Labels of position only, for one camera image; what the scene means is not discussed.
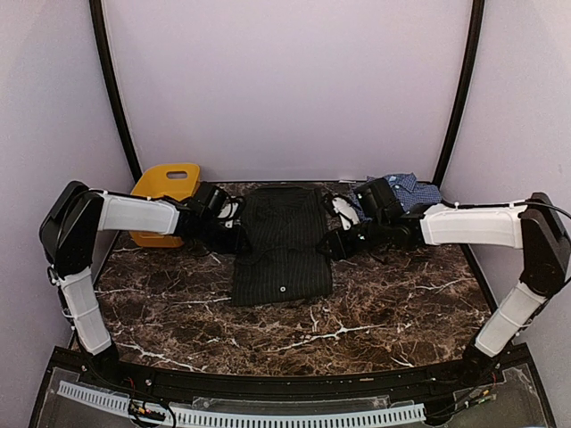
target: white cable tray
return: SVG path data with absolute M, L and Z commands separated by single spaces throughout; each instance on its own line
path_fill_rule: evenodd
M 97 408 L 117 416 L 131 417 L 128 414 L 129 398 L 117 392 L 98 391 L 86 385 L 60 382 L 58 395 Z M 162 407 L 147 405 L 151 410 L 165 413 Z M 398 426 L 422 422 L 425 418 L 424 404 L 351 412 L 334 415 L 265 416 L 207 412 L 171 406 L 177 417 L 177 427 L 200 428 L 373 428 Z M 162 423 L 172 426 L 172 416 Z

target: striped fabric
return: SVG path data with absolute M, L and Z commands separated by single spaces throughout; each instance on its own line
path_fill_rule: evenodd
M 245 196 L 251 254 L 238 254 L 232 302 L 252 306 L 332 292 L 329 261 L 315 247 L 327 231 L 319 189 L 264 186 Z

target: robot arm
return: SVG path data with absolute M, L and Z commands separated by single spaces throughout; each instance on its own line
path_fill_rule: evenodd
M 136 230 L 195 237 L 217 252 L 248 251 L 240 226 L 220 224 L 218 215 L 227 208 L 225 203 L 236 211 L 227 202 L 228 195 L 208 183 L 183 202 L 97 192 L 80 182 L 68 184 L 40 227 L 40 241 L 51 264 L 50 280 L 59 287 L 64 313 L 87 352 L 98 355 L 112 346 L 91 276 L 97 232 Z
M 358 187 L 358 201 L 372 221 L 329 232 L 320 249 L 345 259 L 381 244 L 399 247 L 477 243 L 524 250 L 524 271 L 492 317 L 467 346 L 463 379 L 476 383 L 508 342 L 565 285 L 571 241 L 544 193 L 499 205 L 416 206 L 405 213 L 382 178 Z

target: shirt collar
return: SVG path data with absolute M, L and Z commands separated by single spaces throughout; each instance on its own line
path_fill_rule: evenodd
M 413 173 L 410 174 L 392 174 L 387 176 L 387 181 L 391 187 L 394 185 L 401 185 L 409 192 L 413 192 L 417 185 L 417 176 Z

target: folded garment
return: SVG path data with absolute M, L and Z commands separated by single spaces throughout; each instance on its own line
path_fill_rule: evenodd
M 235 261 L 232 303 L 252 306 L 332 292 L 329 260 L 316 245 L 327 231 L 317 188 L 260 187 L 245 196 L 240 218 L 252 252 Z
M 419 183 L 417 176 L 414 174 L 389 174 L 383 177 L 393 190 L 394 195 L 401 203 L 404 212 L 410 211 L 412 207 L 417 204 L 435 204 L 440 203 L 443 199 L 440 195 L 440 190 L 435 185 L 427 183 Z M 367 177 L 367 182 L 376 180 L 375 177 Z M 359 206 L 359 201 L 355 192 L 351 191 L 352 201 Z M 365 213 L 362 210 L 356 210 L 360 220 L 367 220 Z

